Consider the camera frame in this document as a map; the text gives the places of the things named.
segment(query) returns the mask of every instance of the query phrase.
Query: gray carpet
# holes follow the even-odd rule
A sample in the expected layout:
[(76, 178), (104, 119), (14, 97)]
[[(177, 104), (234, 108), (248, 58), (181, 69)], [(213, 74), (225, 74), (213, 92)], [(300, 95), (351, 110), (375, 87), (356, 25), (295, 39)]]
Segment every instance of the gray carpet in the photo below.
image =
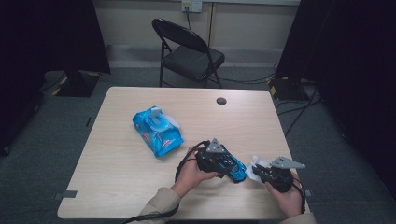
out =
[[(272, 68), (220, 68), (222, 78), (253, 80)], [(49, 85), (62, 72), (46, 74)], [(155, 87), (159, 68), (113, 68), (103, 75), (90, 98), (45, 94), (38, 112), (20, 131), (8, 157), (0, 158), (0, 223), (120, 223), (120, 220), (61, 220), (56, 192), (67, 188), (106, 91), (112, 86)], [(184, 78), (169, 77), (179, 87), (200, 88)], [(268, 90), (264, 83), (222, 80), (225, 89)], [(304, 85), (313, 95), (315, 86)], [(209, 83), (209, 88), (216, 85)], [(319, 99), (316, 92), (314, 102)], [(304, 104), (274, 101), (278, 113)], [(300, 110), (279, 116), (286, 132)], [(313, 195), (309, 207), (318, 223), (396, 223), (396, 203), (367, 161), (344, 138), (340, 124), (321, 101), (309, 106), (287, 135), (290, 152), (306, 165), (300, 178)], [(260, 223), (277, 223), (260, 221)]]

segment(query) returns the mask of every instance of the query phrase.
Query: baseboard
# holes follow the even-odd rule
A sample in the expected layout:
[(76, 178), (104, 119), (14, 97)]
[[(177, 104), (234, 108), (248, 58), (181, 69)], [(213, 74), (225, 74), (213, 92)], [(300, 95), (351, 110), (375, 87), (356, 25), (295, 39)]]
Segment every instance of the baseboard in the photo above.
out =
[[(225, 54), (226, 67), (273, 67), (279, 62), (283, 49), (215, 48)], [(106, 48), (110, 67), (159, 67), (160, 49), (138, 49), (127, 45)]]

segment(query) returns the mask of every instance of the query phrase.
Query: wooden table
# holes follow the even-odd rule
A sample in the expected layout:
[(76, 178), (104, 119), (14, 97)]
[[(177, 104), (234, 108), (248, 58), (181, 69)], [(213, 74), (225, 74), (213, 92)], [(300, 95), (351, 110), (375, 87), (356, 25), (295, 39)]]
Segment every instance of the wooden table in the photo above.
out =
[[(226, 105), (217, 104), (223, 97)], [(153, 105), (175, 118), (185, 142), (160, 159), (134, 129), (132, 117)], [(113, 87), (107, 92), (63, 198), (60, 218), (127, 218), (139, 214), (159, 187), (171, 187), (189, 147), (216, 137), (248, 166), (253, 155), (291, 158), (267, 91)], [(183, 198), (172, 219), (282, 218), (272, 195), (247, 178), (203, 182)]]

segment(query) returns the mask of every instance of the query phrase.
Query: hand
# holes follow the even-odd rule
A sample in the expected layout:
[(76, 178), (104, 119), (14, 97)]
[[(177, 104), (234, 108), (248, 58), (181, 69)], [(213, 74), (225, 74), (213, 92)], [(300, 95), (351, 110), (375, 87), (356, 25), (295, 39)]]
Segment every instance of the hand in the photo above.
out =
[[(291, 173), (294, 178), (299, 179), (297, 174), (294, 172)], [(295, 179), (293, 180), (293, 183), (295, 186), (300, 186), (300, 183)], [(300, 192), (295, 187), (291, 187), (288, 192), (284, 193), (274, 189), (274, 187), (268, 182), (265, 182), (265, 187), (267, 187), (268, 191), (274, 195), (277, 205), (286, 218), (295, 217), (301, 214), (302, 198)]]
[(186, 159), (183, 167), (181, 168), (180, 174), (178, 175), (176, 183), (171, 189), (180, 198), (183, 198), (190, 190), (197, 187), (202, 181), (211, 179), (217, 176), (217, 172), (205, 173), (198, 168), (197, 161), (195, 159), (195, 153), (191, 153)]

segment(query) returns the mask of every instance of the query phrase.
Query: chair backrest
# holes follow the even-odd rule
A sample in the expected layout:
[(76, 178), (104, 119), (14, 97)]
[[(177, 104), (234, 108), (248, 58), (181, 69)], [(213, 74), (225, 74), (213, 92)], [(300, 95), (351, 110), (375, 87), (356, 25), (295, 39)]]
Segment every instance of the chair backrest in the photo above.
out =
[(206, 42), (192, 30), (163, 19), (154, 19), (151, 24), (164, 43), (166, 38), (189, 49), (209, 52)]

